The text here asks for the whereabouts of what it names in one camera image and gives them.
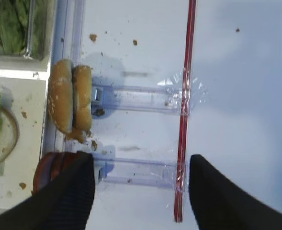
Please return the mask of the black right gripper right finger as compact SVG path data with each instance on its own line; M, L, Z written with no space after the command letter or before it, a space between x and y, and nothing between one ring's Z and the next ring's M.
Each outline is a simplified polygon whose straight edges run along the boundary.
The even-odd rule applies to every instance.
M190 159L189 199L201 230L282 230L282 213L242 190L200 154Z

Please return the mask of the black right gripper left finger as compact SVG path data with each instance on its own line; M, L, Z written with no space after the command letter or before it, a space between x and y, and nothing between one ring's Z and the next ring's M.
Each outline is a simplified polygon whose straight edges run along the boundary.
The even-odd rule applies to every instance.
M0 214L0 230L83 230L92 209L92 154L79 157L38 193Z

